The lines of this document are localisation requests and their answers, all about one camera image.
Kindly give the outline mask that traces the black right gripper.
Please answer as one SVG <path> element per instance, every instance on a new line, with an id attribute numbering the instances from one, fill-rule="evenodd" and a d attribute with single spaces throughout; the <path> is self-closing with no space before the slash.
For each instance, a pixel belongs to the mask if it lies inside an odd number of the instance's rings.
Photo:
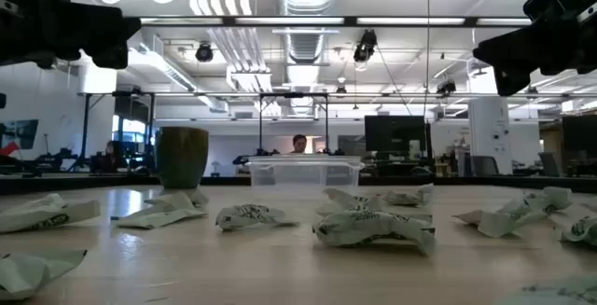
<path id="1" fill-rule="evenodd" d="M 540 30 L 539 62 L 535 40 Z M 497 93 L 510 96 L 531 83 L 538 67 L 543 75 L 576 70 L 579 75 L 597 70 L 597 16 L 532 23 L 513 32 L 481 41 L 473 56 L 493 67 Z"/>

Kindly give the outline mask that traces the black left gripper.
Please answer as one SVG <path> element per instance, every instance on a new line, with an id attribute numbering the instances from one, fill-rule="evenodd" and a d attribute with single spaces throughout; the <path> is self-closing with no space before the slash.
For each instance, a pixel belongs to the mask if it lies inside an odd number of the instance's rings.
<path id="1" fill-rule="evenodd" d="M 88 4 L 57 2 L 26 10 L 9 1 L 0 1 L 0 66 L 34 62 L 50 68 L 56 59 L 77 61 L 92 57 L 100 68 L 128 66 L 128 40 L 141 29 L 141 20 L 115 13 L 93 17 L 93 54 L 89 48 Z"/>

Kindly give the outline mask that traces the white column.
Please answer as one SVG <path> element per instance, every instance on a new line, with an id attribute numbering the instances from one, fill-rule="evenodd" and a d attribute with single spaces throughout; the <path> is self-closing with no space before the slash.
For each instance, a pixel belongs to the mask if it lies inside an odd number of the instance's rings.
<path id="1" fill-rule="evenodd" d="M 512 174 L 507 99 L 481 97 L 468 103 L 470 152 L 472 156 L 492 157 L 500 174 Z"/>

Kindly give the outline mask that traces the grey office chair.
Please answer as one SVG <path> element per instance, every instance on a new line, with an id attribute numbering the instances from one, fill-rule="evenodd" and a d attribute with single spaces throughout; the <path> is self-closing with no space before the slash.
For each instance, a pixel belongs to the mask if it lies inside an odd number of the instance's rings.
<path id="1" fill-rule="evenodd" d="M 496 176 L 500 174 L 497 162 L 491 156 L 472 156 L 471 172 L 474 176 Z"/>

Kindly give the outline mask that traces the dark green cup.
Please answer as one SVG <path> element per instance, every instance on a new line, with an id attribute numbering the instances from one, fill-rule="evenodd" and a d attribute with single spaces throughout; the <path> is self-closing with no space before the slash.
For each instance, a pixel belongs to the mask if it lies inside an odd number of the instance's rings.
<path id="1" fill-rule="evenodd" d="M 194 127 L 162 127 L 155 144 L 156 171 L 166 189 L 195 189 L 206 169 L 209 132 Z"/>

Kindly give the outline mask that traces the clear plastic bin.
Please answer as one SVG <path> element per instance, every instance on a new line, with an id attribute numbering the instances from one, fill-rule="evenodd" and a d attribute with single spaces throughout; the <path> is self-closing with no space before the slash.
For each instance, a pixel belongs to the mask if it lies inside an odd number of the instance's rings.
<path id="1" fill-rule="evenodd" d="M 284 154 L 251 157 L 247 163 L 256 198 L 320 200 L 326 188 L 358 187 L 365 164 L 355 156 Z"/>

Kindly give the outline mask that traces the white rectangular ceiling duct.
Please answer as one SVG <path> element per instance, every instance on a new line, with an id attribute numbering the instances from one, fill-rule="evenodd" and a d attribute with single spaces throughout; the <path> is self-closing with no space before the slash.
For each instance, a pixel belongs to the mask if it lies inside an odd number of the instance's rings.
<path id="1" fill-rule="evenodd" d="M 206 90 L 198 87 L 194 81 L 190 79 L 182 71 L 172 66 L 162 55 L 149 49 L 145 44 L 141 44 L 138 49 L 129 49 L 129 64 L 144 64 L 152 66 L 159 70 L 164 76 L 174 82 L 176 85 L 184 89 L 187 93 L 191 93 L 197 97 L 201 102 L 206 104 L 212 112 L 228 113 L 229 105 L 223 100 L 217 100 L 215 96 L 206 95 Z"/>

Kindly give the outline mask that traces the black background rig frame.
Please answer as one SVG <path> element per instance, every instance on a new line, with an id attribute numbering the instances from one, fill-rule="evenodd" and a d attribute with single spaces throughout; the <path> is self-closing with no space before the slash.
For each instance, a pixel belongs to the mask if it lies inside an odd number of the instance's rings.
<path id="1" fill-rule="evenodd" d="M 326 92 L 301 92 L 301 91 L 287 91 L 287 92 L 259 92 L 258 96 L 258 148 L 263 148 L 263 100 L 265 98 L 272 98 L 273 100 L 277 99 L 278 97 L 283 97 L 285 99 L 300 99 L 305 97 L 310 97 L 313 100 L 315 98 L 321 98 L 325 101 L 324 111 L 325 111 L 325 133 L 326 133 L 326 148 L 329 148 L 329 97 L 330 94 Z"/>
<path id="2" fill-rule="evenodd" d="M 76 161 L 71 165 L 68 169 L 69 172 L 74 172 L 75 170 L 82 169 L 87 164 L 87 142 L 88 142 L 88 133 L 89 133 L 89 122 L 90 122 L 90 99 L 92 97 L 98 96 L 98 100 L 94 104 L 98 104 L 100 100 L 104 97 L 109 96 L 113 98 L 133 98 L 133 97 L 148 97 L 150 99 L 150 106 L 148 112 L 148 126 L 146 128 L 146 137 L 145 137 L 145 145 L 144 145 L 144 157 L 147 159 L 149 156 L 152 155 L 151 151 L 153 146 L 151 145 L 151 138 L 153 137 L 153 126 L 154 126 L 154 118 L 155 118 L 155 105 L 156 105 L 156 97 L 157 93 L 152 91 L 141 91 L 141 90 L 115 90 L 112 92 L 80 92 L 79 96 L 83 96 L 85 98 L 84 102 L 84 116 L 83 116 L 83 124 L 82 124 L 82 138 L 81 138 L 81 148 L 80 154 Z"/>

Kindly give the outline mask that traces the black overhead frame bar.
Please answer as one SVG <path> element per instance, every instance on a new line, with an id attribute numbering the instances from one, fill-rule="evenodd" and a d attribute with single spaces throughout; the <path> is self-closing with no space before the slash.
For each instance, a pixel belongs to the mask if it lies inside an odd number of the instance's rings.
<path id="1" fill-rule="evenodd" d="M 521 28 L 526 18 L 504 17 L 361 17 L 361 16 L 160 16 L 141 19 L 145 27 L 394 27 Z"/>

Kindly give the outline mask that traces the dark wall picture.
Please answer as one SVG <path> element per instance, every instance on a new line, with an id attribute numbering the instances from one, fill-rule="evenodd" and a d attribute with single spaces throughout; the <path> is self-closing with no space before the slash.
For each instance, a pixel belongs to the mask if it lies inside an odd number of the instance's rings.
<path id="1" fill-rule="evenodd" d="M 14 143 L 20 149 L 32 149 L 38 128 L 37 119 L 0 122 L 0 148 Z"/>

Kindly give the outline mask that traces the black table edge frame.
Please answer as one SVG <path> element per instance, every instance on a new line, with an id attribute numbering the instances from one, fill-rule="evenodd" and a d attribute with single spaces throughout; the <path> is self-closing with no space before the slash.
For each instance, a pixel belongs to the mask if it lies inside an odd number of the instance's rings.
<path id="1" fill-rule="evenodd" d="M 116 175 L 43 177 L 0 176 L 0 195 L 27 194 L 44 191 L 75 190 L 97 187 L 157 186 L 160 180 L 155 176 Z M 540 176 L 490 176 L 490 177 L 364 177 L 358 182 L 361 187 L 402 187 L 432 183 L 436 186 L 495 186 L 542 189 L 544 187 L 566 187 L 576 193 L 597 194 L 597 178 L 567 178 Z"/>

